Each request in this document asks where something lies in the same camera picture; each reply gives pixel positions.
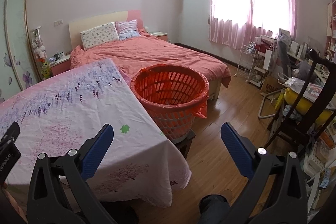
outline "white wire cart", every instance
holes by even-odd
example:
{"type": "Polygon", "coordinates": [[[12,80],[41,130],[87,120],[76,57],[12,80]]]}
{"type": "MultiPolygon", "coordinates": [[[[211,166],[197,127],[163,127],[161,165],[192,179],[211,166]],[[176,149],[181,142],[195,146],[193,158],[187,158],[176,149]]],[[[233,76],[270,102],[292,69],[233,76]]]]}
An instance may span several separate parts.
{"type": "Polygon", "coordinates": [[[253,47],[242,45],[240,50],[240,58],[235,77],[240,74],[246,78],[246,83],[249,83],[254,75],[254,64],[256,61],[257,50],[253,47]]]}

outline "person's leg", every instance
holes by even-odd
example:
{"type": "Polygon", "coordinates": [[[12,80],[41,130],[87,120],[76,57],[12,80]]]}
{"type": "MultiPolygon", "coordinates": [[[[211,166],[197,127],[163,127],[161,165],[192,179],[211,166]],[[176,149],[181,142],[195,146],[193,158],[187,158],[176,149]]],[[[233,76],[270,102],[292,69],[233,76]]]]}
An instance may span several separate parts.
{"type": "Polygon", "coordinates": [[[199,202],[201,217],[198,224],[219,224],[229,212],[230,205],[222,195],[208,195],[199,202]]]}

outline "wardrobe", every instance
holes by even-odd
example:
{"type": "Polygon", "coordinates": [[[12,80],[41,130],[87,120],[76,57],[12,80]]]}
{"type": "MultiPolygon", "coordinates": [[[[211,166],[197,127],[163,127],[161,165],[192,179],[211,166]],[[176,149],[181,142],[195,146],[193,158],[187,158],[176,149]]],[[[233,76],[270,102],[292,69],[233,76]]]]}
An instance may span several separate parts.
{"type": "Polygon", "coordinates": [[[40,81],[30,44],[26,0],[0,0],[0,103],[40,81]]]}

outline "storage basket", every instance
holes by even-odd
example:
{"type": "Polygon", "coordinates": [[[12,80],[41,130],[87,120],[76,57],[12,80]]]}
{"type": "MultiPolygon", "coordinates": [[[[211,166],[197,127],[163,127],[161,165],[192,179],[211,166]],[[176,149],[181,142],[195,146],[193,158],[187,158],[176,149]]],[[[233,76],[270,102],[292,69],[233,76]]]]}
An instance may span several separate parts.
{"type": "Polygon", "coordinates": [[[188,67],[159,64],[142,69],[130,88],[172,143],[184,140],[195,117],[206,118],[209,82],[188,67]]]}

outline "metal screw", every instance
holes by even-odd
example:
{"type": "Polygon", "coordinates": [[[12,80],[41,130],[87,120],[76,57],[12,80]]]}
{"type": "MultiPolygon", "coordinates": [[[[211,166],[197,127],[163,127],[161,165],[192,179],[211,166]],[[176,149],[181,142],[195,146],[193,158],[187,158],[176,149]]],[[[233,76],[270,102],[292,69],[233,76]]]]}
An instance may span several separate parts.
{"type": "Polygon", "coordinates": [[[39,160],[43,160],[44,158],[45,158],[45,153],[39,154],[39,156],[38,156],[39,160]]]}
{"type": "Polygon", "coordinates": [[[77,150],[76,149],[71,149],[69,152],[68,152],[68,155],[69,156],[74,156],[77,154],[77,150]]]}
{"type": "Polygon", "coordinates": [[[295,159],[297,157],[295,152],[289,152],[289,156],[293,159],[295,159]]]}
{"type": "Polygon", "coordinates": [[[267,153],[267,151],[266,151],[266,149],[265,148],[258,148],[258,153],[260,154],[260,155],[266,155],[266,153],[267,153]]]}

